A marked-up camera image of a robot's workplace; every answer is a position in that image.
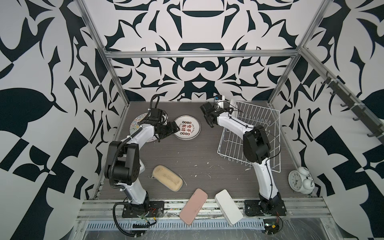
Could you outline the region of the white plate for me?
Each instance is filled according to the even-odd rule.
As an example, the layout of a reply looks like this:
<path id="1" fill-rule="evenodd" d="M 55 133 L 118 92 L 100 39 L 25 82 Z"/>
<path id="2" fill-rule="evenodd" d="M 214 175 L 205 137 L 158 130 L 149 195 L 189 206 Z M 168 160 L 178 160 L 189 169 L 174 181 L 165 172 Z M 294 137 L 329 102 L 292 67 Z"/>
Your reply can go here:
<path id="1" fill-rule="evenodd" d="M 192 140 L 201 132 L 201 123 L 192 116 L 185 115 L 175 119 L 175 123 L 180 130 L 174 133 L 174 136 L 180 140 Z"/>
<path id="2" fill-rule="evenodd" d="M 216 102 L 216 104 L 219 106 L 219 108 L 224 109 L 224 111 L 228 112 L 229 114 L 238 111 L 237 107 L 235 107 L 227 100 L 219 100 Z"/>

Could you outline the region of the colourful squiggle pattern plate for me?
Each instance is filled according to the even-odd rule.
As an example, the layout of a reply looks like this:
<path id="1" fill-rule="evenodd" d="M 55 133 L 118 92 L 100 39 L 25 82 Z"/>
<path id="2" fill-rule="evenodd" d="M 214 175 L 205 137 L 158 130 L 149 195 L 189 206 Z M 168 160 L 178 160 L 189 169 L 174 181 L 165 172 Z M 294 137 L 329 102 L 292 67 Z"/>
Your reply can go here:
<path id="1" fill-rule="evenodd" d="M 146 120 L 147 114 L 141 114 L 136 117 L 130 125 L 131 143 L 142 146 L 144 143 L 150 143 L 157 139 L 157 122 Z"/>

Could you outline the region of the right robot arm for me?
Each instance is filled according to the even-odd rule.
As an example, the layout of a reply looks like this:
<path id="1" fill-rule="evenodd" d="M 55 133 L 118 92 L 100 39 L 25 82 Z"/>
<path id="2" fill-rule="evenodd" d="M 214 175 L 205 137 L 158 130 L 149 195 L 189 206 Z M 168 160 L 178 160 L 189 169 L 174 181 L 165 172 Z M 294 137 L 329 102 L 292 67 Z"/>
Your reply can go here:
<path id="1" fill-rule="evenodd" d="M 247 124 L 219 106 L 209 102 L 200 106 L 210 127 L 221 126 L 242 138 L 243 155 L 252 163 L 259 183 L 260 210 L 264 214 L 274 214 L 282 203 L 270 166 L 271 144 L 265 128 Z"/>

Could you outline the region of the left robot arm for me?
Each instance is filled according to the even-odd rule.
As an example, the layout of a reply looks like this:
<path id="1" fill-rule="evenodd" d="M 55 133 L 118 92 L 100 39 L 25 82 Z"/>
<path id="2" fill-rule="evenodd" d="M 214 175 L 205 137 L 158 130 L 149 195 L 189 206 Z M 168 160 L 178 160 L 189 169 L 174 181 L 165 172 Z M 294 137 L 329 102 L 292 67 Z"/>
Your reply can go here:
<path id="1" fill-rule="evenodd" d="M 168 121 L 166 111 L 158 108 L 159 101 L 160 95 L 152 96 L 139 129 L 122 141 L 111 142 L 106 158 L 105 178 L 110 187 L 124 192 L 132 209 L 140 214 L 147 213 L 150 207 L 149 194 L 139 180 L 140 149 L 152 137 L 160 141 L 180 130 L 175 122 Z"/>

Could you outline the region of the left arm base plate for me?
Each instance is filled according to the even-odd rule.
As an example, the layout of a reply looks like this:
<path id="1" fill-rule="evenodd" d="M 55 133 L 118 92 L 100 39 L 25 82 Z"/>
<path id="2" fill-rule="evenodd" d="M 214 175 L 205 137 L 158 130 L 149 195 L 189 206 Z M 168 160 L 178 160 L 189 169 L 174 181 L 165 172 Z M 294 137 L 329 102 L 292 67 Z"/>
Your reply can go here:
<path id="1" fill-rule="evenodd" d="M 136 218 L 139 216 L 145 216 L 148 218 L 160 217 L 164 213 L 165 202 L 164 201 L 149 201 L 144 202 L 141 205 L 134 205 L 131 203 L 125 203 L 123 208 L 123 218 Z"/>

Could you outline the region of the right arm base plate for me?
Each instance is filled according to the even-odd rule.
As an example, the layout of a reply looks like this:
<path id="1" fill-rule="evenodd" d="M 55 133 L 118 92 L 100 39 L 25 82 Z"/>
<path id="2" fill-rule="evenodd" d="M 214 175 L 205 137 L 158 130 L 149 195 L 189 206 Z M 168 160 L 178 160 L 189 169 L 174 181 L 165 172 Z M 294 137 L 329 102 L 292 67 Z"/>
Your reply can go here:
<path id="1" fill-rule="evenodd" d="M 248 217 L 285 216 L 287 213 L 284 201 L 278 197 L 272 200 L 245 200 L 244 204 Z"/>

